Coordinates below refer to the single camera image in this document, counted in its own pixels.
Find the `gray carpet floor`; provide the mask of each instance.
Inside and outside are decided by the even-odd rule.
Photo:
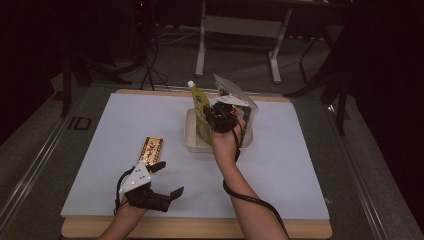
[[[190,31],[165,29],[160,35],[156,59],[152,52],[148,58],[154,62],[152,77],[156,88],[166,89],[166,83],[173,86],[172,90],[178,90],[194,80],[201,88],[215,89],[213,74],[233,81],[246,92],[281,95],[305,86],[297,64],[307,47],[301,39],[284,41],[278,57],[283,82],[275,85],[267,60],[273,41],[262,38],[209,35],[204,75],[195,77],[198,35],[183,39],[177,35],[184,37]],[[314,46],[304,63],[308,77],[319,69],[328,51],[322,41]],[[120,88],[140,88],[145,73],[143,68],[124,74],[123,78],[133,82],[130,86],[114,84],[93,73],[95,79],[89,88],[74,83],[74,107],[66,118],[59,117],[61,101],[50,99],[0,147],[2,208],[10,205],[9,197],[31,164],[40,169],[24,191],[24,201],[15,204],[10,223],[2,224],[0,239],[59,238],[63,223],[61,207],[110,93]],[[52,84],[61,90],[61,75],[52,79]],[[143,89],[151,89],[148,81]],[[291,100],[327,200],[333,228],[331,239],[424,239],[354,99],[348,99],[346,136],[342,137],[334,128],[333,114],[318,100],[321,91],[317,89]],[[89,129],[68,128],[74,117],[92,119]]]

